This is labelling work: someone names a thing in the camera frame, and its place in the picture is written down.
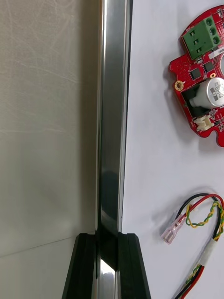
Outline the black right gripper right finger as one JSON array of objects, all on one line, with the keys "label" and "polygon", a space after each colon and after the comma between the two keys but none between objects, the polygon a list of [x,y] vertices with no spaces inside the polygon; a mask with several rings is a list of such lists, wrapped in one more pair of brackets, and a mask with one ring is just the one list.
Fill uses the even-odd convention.
[{"label": "black right gripper right finger", "polygon": [[146,270],[136,234],[118,235],[118,270],[122,299],[150,299]]}]

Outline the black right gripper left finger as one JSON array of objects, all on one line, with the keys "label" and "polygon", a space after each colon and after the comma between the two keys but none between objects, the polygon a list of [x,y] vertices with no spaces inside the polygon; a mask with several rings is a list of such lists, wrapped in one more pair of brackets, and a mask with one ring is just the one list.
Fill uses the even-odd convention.
[{"label": "black right gripper left finger", "polygon": [[95,235],[81,233],[75,239],[62,294],[63,299],[90,299],[96,256]]}]

